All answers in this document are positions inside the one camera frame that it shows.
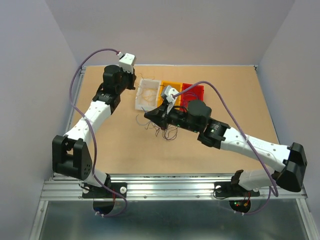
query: plastic tray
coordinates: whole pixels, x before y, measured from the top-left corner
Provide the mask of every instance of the plastic tray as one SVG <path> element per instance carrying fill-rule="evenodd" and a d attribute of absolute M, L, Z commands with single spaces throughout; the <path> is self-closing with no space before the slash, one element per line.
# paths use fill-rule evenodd
<path fill-rule="evenodd" d="M 166 87 L 166 86 L 171 86 L 173 88 L 175 88 L 178 92 L 181 92 L 182 89 L 182 83 L 181 82 L 173 82 L 173 81 L 162 81 L 161 82 L 161 87 L 160 87 L 160 91 L 159 91 L 159 96 L 158 96 L 158 107 L 162 104 L 163 99 L 161 98 L 161 93 L 162 90 Z M 178 96 L 177 100 L 175 101 L 175 105 L 176 106 L 180 106 L 180 101 L 181 101 L 181 97 Z"/>
<path fill-rule="evenodd" d="M 182 84 L 182 90 L 187 89 L 188 87 L 190 87 L 192 84 L 188 84 L 188 83 L 183 83 Z M 205 88 L 203 85 L 197 85 L 194 88 L 190 89 L 189 91 L 187 91 L 186 93 L 181 95 L 181 106 L 184 107 L 188 107 L 188 103 L 192 100 L 196 100 L 199 99 L 201 101 L 204 100 L 204 93 L 205 93 Z"/>
<path fill-rule="evenodd" d="M 144 79 L 140 80 L 135 97 L 135 109 L 151 111 L 157 108 L 160 95 L 160 80 Z"/>

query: white enclosure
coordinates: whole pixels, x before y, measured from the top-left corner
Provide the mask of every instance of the white enclosure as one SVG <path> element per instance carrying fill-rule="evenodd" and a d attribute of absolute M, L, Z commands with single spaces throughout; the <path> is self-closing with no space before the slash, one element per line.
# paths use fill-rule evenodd
<path fill-rule="evenodd" d="M 137 64 L 258 65 L 281 144 L 301 143 L 320 228 L 320 1 L 4 0 L 0 7 L 0 233 L 29 239 L 72 75 L 100 48 Z M 88 64 L 114 63 L 98 54 Z"/>
<path fill-rule="evenodd" d="M 161 81 L 142 78 L 136 91 L 135 109 L 151 111 L 157 108 L 160 88 Z"/>

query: screw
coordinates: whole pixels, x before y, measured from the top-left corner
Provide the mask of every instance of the screw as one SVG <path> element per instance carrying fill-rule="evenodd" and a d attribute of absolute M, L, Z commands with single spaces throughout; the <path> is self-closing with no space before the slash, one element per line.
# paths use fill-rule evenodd
<path fill-rule="evenodd" d="M 125 194 L 127 192 L 127 188 L 122 186 L 120 187 L 120 193 Z"/>
<path fill-rule="evenodd" d="M 217 193 L 221 193 L 221 192 L 222 192 L 221 186 L 220 186 L 220 185 L 215 186 L 215 191 L 216 191 Z"/>

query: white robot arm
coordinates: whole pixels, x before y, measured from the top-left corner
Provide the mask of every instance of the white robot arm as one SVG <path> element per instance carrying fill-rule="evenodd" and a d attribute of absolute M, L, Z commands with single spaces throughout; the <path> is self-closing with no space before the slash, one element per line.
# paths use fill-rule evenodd
<path fill-rule="evenodd" d="M 274 170 L 271 176 L 277 185 L 291 192 L 300 192 L 307 167 L 302 145 L 295 142 L 291 146 L 279 145 L 249 135 L 244 138 L 235 128 L 211 118 L 211 108 L 201 100 L 190 101 L 187 109 L 183 111 L 171 108 L 171 101 L 175 100 L 174 94 L 171 93 L 175 91 L 171 86 L 167 86 L 161 94 L 164 99 L 162 105 L 146 112 L 144 117 L 163 130 L 168 125 L 174 125 L 199 133 L 197 139 L 208 147 L 232 151 L 257 160 L 256 154 L 247 143 L 250 141 L 262 162 Z M 239 170 L 231 182 L 222 182 L 220 186 L 222 186 L 220 192 L 226 191 L 226 195 L 232 197 L 239 192 L 272 186 L 272 182 L 264 169 Z"/>
<path fill-rule="evenodd" d="M 113 114 L 120 103 L 121 93 L 125 89 L 135 89 L 136 57 L 129 53 L 119 53 L 118 56 L 118 65 L 108 65 L 104 68 L 103 83 L 84 114 L 94 133 Z M 57 135 L 52 141 L 53 171 L 82 180 L 91 186 L 102 187 L 92 174 L 93 161 L 88 150 L 91 140 L 89 126 L 83 117 L 63 136 Z M 95 176 L 105 186 L 110 186 L 110 176 L 107 173 L 95 169 Z"/>

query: mounting plate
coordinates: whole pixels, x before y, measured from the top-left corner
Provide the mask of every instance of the mounting plate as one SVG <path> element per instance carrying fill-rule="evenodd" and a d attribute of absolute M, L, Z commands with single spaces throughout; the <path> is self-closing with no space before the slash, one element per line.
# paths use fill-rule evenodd
<path fill-rule="evenodd" d="M 120 188 L 125 187 L 126 189 L 128 189 L 127 186 L 128 184 L 126 182 L 113 182 L 111 183 L 110 189 L 114 190 L 115 192 L 117 192 L 118 194 L 126 198 L 127 192 L 123 194 L 120 193 Z M 107 191 L 106 189 L 104 189 L 103 187 L 92 186 L 87 183 L 84 183 L 84 187 L 89 188 L 88 193 L 82 192 L 82 198 L 84 199 L 112 199 L 113 198 L 113 194 Z"/>
<path fill-rule="evenodd" d="M 243 197 L 245 193 L 248 191 L 244 188 L 240 187 L 239 189 L 235 189 L 234 187 L 231 187 L 230 181 L 216 181 L 214 183 L 214 187 L 217 188 L 219 191 L 215 190 L 215 196 L 217 198 L 234 198 L 234 197 Z M 259 197 L 260 192 L 259 191 L 249 191 L 251 197 Z"/>

